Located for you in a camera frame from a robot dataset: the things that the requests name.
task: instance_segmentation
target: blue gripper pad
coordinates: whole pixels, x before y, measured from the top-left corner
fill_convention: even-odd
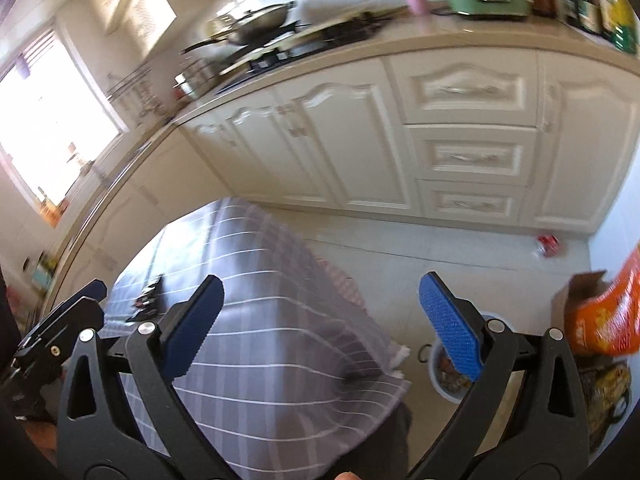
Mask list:
[[[104,298],[107,297],[107,286],[100,280],[93,280],[91,283],[85,285],[83,288],[78,290],[71,298],[68,298],[68,300],[63,301],[56,308],[54,308],[44,320],[42,320],[31,329],[31,331],[24,337],[22,341],[24,342],[28,339],[33,339],[35,341],[36,336],[41,335],[47,328],[53,325],[53,323],[59,317],[61,317],[67,310],[74,306],[76,302],[83,297],[91,298],[92,300],[100,303]]]
[[[436,329],[456,370],[475,381],[482,371],[480,343],[460,315],[455,298],[435,272],[425,274],[418,289],[420,304]]]
[[[167,381],[187,373],[224,303],[222,282],[209,275],[188,301],[175,304],[162,318],[161,373]]]

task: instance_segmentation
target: frying pan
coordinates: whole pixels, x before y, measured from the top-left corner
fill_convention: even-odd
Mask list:
[[[208,40],[192,44],[185,48],[182,53],[186,54],[201,46],[225,40],[239,46],[251,44],[268,32],[281,27],[287,21],[289,10],[293,9],[297,4],[297,2],[289,2],[288,4],[277,4],[248,12],[242,18],[236,20],[228,30],[211,36]]]

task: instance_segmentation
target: cabinet drawer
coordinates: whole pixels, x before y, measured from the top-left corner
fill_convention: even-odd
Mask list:
[[[495,184],[418,181],[425,216],[516,225],[525,188]]]
[[[407,126],[425,180],[526,186],[538,131],[514,126]]]
[[[536,124],[534,50],[444,48],[392,56],[390,64],[407,124]]]

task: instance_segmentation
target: drawer handle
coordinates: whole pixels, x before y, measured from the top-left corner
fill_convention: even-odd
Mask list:
[[[200,126],[198,126],[198,132],[203,135],[213,135],[216,133],[217,129],[218,126],[215,126],[213,124],[201,124]]]
[[[286,107],[279,106],[277,108],[278,115],[284,123],[284,127],[289,131],[289,135],[294,139],[297,137],[306,137],[307,133],[304,128],[298,126],[298,114],[292,105]]]
[[[477,94],[497,94],[500,89],[494,85],[488,86],[471,86],[468,88],[462,88],[458,86],[445,86],[440,91],[445,94],[452,95],[477,95]]]
[[[462,162],[473,162],[475,164],[482,162],[497,162],[500,160],[498,155],[468,156],[462,155],[461,153],[451,153],[449,154],[449,158],[452,158],[453,160],[460,160]]]
[[[469,209],[471,211],[493,211],[496,209],[495,204],[490,202],[474,203],[464,202],[463,200],[454,200],[453,205],[461,207],[462,209]]]

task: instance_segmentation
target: checkered cloth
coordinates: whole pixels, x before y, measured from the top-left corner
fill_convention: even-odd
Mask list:
[[[372,434],[409,386],[394,372],[403,348],[355,296],[344,299],[325,269],[257,206],[214,202],[167,225],[133,259],[111,290],[100,334],[135,329],[126,319],[152,277],[164,276],[172,305],[218,276],[225,306],[174,388],[243,479],[314,479]],[[123,384],[147,444],[166,453],[132,377]]]
[[[317,258],[318,264],[324,267],[329,279],[334,284],[335,290],[338,291],[345,300],[359,306],[366,311],[364,298],[360,293],[358,284],[351,276],[344,272],[340,267],[329,263],[324,258]]]

